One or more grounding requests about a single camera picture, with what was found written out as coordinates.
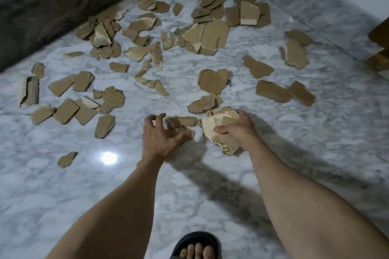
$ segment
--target forearm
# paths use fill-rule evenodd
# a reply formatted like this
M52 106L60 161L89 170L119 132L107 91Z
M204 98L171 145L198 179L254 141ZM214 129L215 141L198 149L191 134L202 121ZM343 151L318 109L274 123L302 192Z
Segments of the forearm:
M260 139L249 154L270 219L292 258L387 258L387 238L352 205L285 164Z
M130 258L130 252L131 258L143 258L161 164L143 160L123 184L80 217L47 259Z

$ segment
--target white marble floor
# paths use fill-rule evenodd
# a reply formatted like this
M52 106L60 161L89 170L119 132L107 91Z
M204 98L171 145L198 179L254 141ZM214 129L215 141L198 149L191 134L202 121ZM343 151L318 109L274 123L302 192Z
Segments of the white marble floor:
M119 22L123 27L142 13L134 1L123 2L129 9ZM184 10L178 17L171 12L158 15L162 26L151 31L155 39L161 30L191 23L190 13L198 2L162 1L181 2ZM227 0L226 6L232 3ZM90 50L90 43L74 33L0 74L0 257L43 258L78 217L134 170L148 114L189 115L187 105L205 94L197 86L197 77L206 68L231 71L231 82L221 94L224 105L249 112L262 137L287 163L334 189L388 235L389 82L272 3L271 13L272 24L263 29L231 28L226 47L214 57L178 47L164 51L163 70L153 69L147 75L161 80L170 93L166 98L135 82L133 76L141 65L124 55L100 61L88 55L63 59L66 52ZM303 70L285 65L279 55L284 31L294 28L314 39L307 48L310 64ZM115 39L123 49L132 45L120 33ZM301 81L317 102L305 107L295 100L277 104L256 96L257 80L243 66L244 54L276 69L268 80L282 86ZM110 61L129 63L128 73L113 73ZM106 139L94 138L98 117L85 126L75 119L67 125L48 119L32 126L29 114L36 107L17 108L17 81L29 75L36 62L47 67L41 80L41 104L57 106L67 97L77 99L80 94L72 90L57 98L47 86L81 70L96 76L82 95L111 85L124 91L126 103L112 112L116 125ZM57 166L58 158L70 151L79 152L73 164L66 169ZM105 164L105 152L115 154L117 162ZM199 131L196 141L185 144L173 162L163 166L155 210L146 258L168 258L177 240L196 230L214 233L224 258L286 258L267 219L247 153L224 156Z

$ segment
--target finger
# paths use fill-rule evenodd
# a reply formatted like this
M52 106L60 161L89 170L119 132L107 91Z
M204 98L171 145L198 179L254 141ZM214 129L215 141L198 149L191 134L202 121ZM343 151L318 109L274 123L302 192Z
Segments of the finger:
M157 118L155 119L155 127L157 128L163 128L163 118L166 117L166 114L159 114Z
M173 140L180 145L189 139L192 139L192 132L189 129L182 131L178 135L173 137Z
M153 120L155 120L156 118L157 118L156 115L148 115L145 118L145 126L146 127L154 127Z
M218 134L226 134L226 133L229 133L230 132L230 129L231 129L231 125L232 124L229 124L229 125L223 125L223 126L216 126L214 128L214 132L218 133Z

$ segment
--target right hand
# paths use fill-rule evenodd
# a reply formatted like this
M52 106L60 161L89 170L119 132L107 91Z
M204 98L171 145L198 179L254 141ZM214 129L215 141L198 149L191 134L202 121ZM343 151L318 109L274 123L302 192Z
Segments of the right hand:
M254 123L250 116L243 110L239 111L239 119L236 123L216 126L214 132L218 134L231 134L231 136L240 143L240 147L246 151L252 140L260 140L260 137L255 130Z

